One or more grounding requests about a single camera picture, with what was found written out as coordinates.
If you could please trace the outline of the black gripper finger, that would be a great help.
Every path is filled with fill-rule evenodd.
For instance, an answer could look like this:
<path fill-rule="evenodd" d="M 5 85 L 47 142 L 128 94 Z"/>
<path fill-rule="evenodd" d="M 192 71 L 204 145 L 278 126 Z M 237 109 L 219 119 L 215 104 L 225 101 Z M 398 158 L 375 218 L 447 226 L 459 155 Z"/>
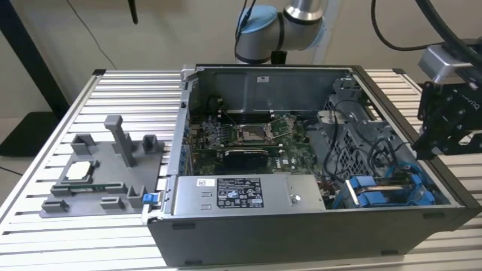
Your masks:
<path fill-rule="evenodd" d="M 420 133 L 438 129 L 440 124 L 439 104 L 442 100 L 439 85 L 430 81 L 422 84 L 422 96 L 419 102 L 419 120 L 422 121 Z"/>
<path fill-rule="evenodd" d="M 444 155 L 459 155 L 462 147 L 462 106 L 454 97 L 442 98 L 439 104 L 440 124 L 438 129 L 420 133 L 419 138 L 412 143 L 419 160 L 431 160 L 435 157 L 434 149 Z"/>

